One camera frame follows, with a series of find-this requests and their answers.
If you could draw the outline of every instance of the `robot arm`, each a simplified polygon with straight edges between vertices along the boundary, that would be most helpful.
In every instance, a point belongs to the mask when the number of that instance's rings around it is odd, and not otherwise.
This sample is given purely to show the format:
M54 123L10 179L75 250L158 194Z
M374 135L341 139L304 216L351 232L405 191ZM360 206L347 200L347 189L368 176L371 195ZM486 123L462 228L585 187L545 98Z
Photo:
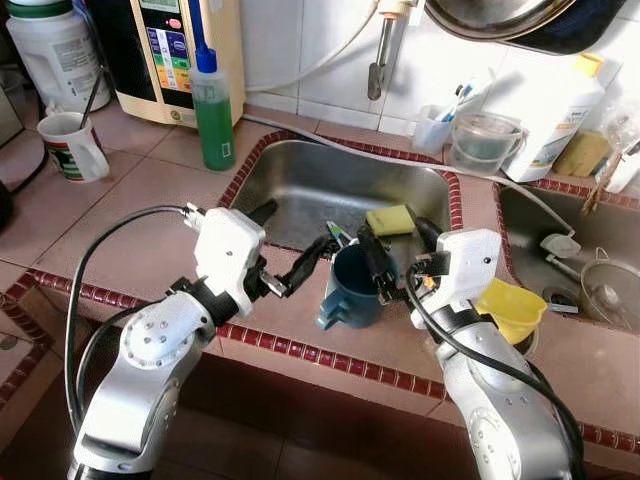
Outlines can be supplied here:
M200 280L191 284L181 279L166 299L125 325L117 360L82 422L70 480L150 478L180 388L213 339L215 327L236 314L248 315L252 302L269 292L279 297L294 293L322 253L336 246L330 237L320 238L288 274L273 276L260 256L264 230L247 216L193 206L186 216L185 223L199 232L195 256ZM530 374L523 357L470 302L493 279L499 235L489 230L438 232L436 240L436 229L427 230L432 242L426 243L436 245L436 251L422 256L414 272L425 279L415 292L417 301L465 346ZM417 328L427 328L420 312L414 311L411 319ZM571 478L570 449L542 395L447 343L438 348L437 357L483 479Z
M200 280L179 280L167 298L140 310L123 328L115 364L82 422L69 480L150 478L182 384L215 328L248 315L252 302L270 291L291 295L334 247L322 237L288 274L272 276L260 256L265 233L258 224L236 210L189 208L185 223L199 232Z
M490 230L440 235L436 252L422 258L422 278L428 281L421 282L417 293L424 310L455 340L533 376L522 355L470 302L493 280L500 244L500 235ZM425 283L433 287L434 277L437 288L426 288ZM427 328L417 309L411 319L416 328ZM571 478L571 449L548 401L530 386L433 337L440 343L436 355L447 392L464 418L483 480Z

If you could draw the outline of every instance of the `white mug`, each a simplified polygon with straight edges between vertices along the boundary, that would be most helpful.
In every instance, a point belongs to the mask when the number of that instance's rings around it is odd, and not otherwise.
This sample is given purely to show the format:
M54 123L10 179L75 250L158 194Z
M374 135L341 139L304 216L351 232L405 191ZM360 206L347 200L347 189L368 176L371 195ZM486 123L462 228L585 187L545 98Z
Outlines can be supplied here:
M93 182L109 175L109 164L91 120L79 130L81 121L81 113L54 113L42 119L37 129L65 178Z

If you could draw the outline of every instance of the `yellow container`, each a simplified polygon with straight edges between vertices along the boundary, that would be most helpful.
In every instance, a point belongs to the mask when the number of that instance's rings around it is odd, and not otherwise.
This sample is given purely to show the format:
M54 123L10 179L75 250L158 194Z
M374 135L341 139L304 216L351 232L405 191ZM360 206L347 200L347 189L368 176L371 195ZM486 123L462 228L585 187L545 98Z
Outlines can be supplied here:
M515 345L535 330L547 303L529 290L495 278L476 301L476 309L481 314L491 314L500 333Z

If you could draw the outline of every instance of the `sink drain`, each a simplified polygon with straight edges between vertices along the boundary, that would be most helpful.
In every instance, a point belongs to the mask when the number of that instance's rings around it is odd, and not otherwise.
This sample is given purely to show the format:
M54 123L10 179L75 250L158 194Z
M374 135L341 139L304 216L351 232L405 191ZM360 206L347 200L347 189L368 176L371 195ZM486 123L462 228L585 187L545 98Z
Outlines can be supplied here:
M552 312L573 314L579 312L577 296L568 288L547 287L542 291L542 298Z

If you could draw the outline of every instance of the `black cord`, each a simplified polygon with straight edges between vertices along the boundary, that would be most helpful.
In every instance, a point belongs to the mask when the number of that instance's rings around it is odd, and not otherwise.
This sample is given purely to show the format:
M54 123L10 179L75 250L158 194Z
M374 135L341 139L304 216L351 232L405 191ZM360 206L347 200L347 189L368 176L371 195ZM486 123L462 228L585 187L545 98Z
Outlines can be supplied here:
M147 215L153 215L155 213L164 213L164 212L172 212L179 213L181 215L185 215L188 210L183 207L177 207L175 205L159 205L157 207L146 208L144 210L139 210L137 212L132 213L131 215L127 215L107 230L105 230L98 238L96 238L93 243L87 248L87 250L82 255L80 262L78 263L78 267L76 268L76 272L73 276L73 283L71 285L71 292L69 297L69 310L67 311L67 329L65 332L64 339L64 386L65 386L65 396L67 399L67 408L69 410L69 418L71 420L71 426L73 427L73 431L76 435L78 435L80 431L80 401L77 396L76 389L74 387L74 366L73 366L73 346L74 339L76 333L76 314L78 311L78 298L80 296L80 288L82 287L82 276L84 275L84 271L87 268L87 263L89 262L89 258L93 255L93 252L98 248L98 246L111 234L120 228L124 227L128 223L133 222L142 217L146 217Z
M38 96L38 119L42 120L43 118L44 118L44 104L42 103L42 100L40 100L40 96ZM38 166L35 168L33 172L29 174L27 178L22 180L22 182L20 182L20 184L17 187L15 187L13 190L11 190L11 192L9 192L12 196L17 195L22 190L24 190L27 185L33 182L33 180L38 175L40 175L40 172L44 170L44 167L47 166L47 160L49 159L49 151L47 150L47 146L44 144L44 142L42 142L42 147L44 148L44 152L42 154L42 160L40 160L40 163L38 164Z
M415 309L420 313L422 319L425 324L434 332L438 337L440 337L444 342L449 344L452 348L467 356L468 358L482 363L488 367L491 367L499 372L502 372L506 375L509 375L516 380L521 381L525 385L533 388L540 395L549 400L552 405L556 408L558 412L558 416L560 417L560 421L562 422L564 428L567 431L567 435L569 436L569 444L571 448L571 453L573 457L573 469L574 477L579 480L586 480L587 474L584 467L583 457L584 457L584 444L582 441L582 434L580 433L580 427L578 426L578 422L573 417L573 414L569 410L569 408L560 400L560 398L553 392L550 387L547 387L543 382L546 382L544 376L542 378L544 380L538 381L533 377L527 375L526 373L521 372L517 368L514 368L506 363L503 363L495 358L488 357L486 355L481 354L473 350L472 348L467 347L463 343L460 343L456 340L451 334L449 334L446 330L444 330L438 322L436 322L433 317L427 312L427 310L422 306L420 299L418 298L418 294L416 293L415 285L414 285L414 267L411 266L407 270L405 274L405 289L409 296L409 300Z
M76 375L76 395L78 397L79 406L80 406L80 410L79 410L80 420L84 419L84 415L86 413L86 407L84 405L84 395L85 395L84 386L85 386L85 379L87 376L87 370L89 368L89 362L91 361L91 356L93 355L96 347L98 346L98 343L100 343L100 340L102 340L102 338L109 331L109 329L113 325L118 323L120 320L122 320L125 317L128 317L129 315L133 315L134 313L138 313L143 308L148 307L149 305L156 304L158 302L159 300L151 303L142 303L140 305L136 305L135 307L122 310L116 313L115 315L112 315L107 320L105 320L104 323L100 325L96 329L96 331L93 332L93 334L91 335L91 338L87 342L87 346L85 347L84 352L82 353L82 358L80 359L80 363L78 364L78 374Z

